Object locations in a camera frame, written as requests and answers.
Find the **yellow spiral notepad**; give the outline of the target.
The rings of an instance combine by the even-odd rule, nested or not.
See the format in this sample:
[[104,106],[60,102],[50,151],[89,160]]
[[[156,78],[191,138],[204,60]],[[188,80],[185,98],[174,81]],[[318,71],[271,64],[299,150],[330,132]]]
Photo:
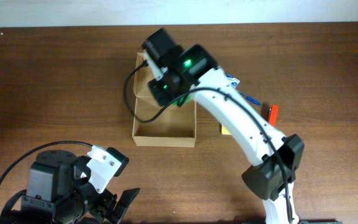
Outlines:
[[230,131],[224,125],[221,125],[221,134],[222,135],[231,135]]

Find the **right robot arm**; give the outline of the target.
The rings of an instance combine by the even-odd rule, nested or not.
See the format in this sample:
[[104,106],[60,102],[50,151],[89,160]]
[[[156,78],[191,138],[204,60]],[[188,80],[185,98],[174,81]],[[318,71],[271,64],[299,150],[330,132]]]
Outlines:
[[154,75],[149,90],[158,104],[166,109],[190,97],[207,110],[250,162],[242,180],[262,200],[266,223],[299,223],[293,187],[305,147],[301,138],[286,136],[259,115],[201,45],[185,50],[159,29],[144,41],[142,50]]

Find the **green tape roll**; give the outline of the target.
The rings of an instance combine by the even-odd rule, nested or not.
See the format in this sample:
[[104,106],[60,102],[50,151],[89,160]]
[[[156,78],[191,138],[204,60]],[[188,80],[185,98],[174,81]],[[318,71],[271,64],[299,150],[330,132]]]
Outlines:
[[182,107],[185,103],[187,103],[190,100],[190,96],[189,95],[185,95],[181,98],[179,98],[178,100],[176,100],[173,104],[178,106],[179,108]]

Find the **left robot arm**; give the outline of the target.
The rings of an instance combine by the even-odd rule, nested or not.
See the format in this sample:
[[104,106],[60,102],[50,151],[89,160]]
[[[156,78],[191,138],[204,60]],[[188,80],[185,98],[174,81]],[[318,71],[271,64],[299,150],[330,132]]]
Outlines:
[[85,156],[61,150],[37,155],[27,188],[5,204],[0,223],[120,223],[138,188],[120,197],[107,190],[129,162],[113,147],[93,146]]

